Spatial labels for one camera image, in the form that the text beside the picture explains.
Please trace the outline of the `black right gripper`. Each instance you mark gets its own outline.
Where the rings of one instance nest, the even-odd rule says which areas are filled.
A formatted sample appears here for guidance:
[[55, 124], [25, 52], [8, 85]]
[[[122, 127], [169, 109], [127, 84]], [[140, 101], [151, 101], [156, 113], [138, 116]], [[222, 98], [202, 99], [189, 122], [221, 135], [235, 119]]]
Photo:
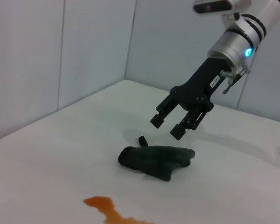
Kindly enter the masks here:
[[221, 71], [231, 71], [225, 59], [207, 58], [187, 82], [180, 86], [175, 86], [171, 90], [171, 94], [156, 107], [158, 114], [155, 114], [150, 122], [156, 128], [159, 128], [164, 119], [179, 104], [189, 112], [179, 124], [175, 125], [170, 134], [176, 140], [180, 140], [186, 130], [196, 130], [206, 112], [202, 112], [200, 109], [190, 110], [193, 106], [208, 107], [211, 95], [225, 80], [224, 77], [220, 77]]

